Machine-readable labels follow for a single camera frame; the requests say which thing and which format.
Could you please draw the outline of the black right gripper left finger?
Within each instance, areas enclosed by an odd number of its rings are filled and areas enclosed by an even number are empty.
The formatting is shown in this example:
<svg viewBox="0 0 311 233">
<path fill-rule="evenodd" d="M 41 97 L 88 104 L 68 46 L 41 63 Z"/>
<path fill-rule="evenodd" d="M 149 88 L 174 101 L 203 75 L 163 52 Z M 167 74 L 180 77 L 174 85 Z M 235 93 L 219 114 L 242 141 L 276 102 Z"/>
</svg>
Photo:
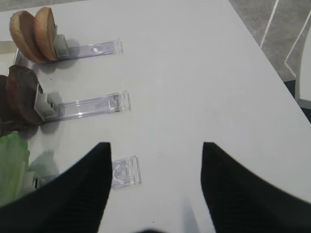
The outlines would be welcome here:
<svg viewBox="0 0 311 233">
<path fill-rule="evenodd" d="M 111 189 L 111 146 L 97 144 L 66 172 L 0 209 L 2 233 L 96 233 Z"/>
</svg>

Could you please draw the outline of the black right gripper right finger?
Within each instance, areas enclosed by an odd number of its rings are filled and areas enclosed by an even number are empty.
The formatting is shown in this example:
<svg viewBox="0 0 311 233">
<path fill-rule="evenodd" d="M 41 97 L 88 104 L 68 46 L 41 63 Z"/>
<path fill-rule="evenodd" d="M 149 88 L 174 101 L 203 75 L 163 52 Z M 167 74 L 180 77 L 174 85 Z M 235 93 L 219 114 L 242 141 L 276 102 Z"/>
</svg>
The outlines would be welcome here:
<svg viewBox="0 0 311 233">
<path fill-rule="evenodd" d="M 217 144 L 202 150 L 201 187 L 217 233 L 309 233 L 311 205 L 242 166 Z"/>
</svg>

